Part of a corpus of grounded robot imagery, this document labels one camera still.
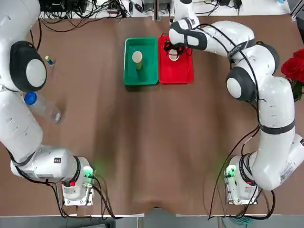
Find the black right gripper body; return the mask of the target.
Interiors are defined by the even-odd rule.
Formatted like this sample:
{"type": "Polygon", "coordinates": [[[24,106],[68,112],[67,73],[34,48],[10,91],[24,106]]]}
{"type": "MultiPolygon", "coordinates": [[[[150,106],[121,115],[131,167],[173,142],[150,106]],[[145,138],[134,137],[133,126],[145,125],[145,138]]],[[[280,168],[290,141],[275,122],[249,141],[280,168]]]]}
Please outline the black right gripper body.
{"type": "Polygon", "coordinates": [[[190,50],[189,47],[179,45],[179,44],[172,44],[169,40],[165,40],[163,50],[166,52],[167,55],[171,56],[180,56],[182,54],[190,55],[188,52],[190,50]]]}

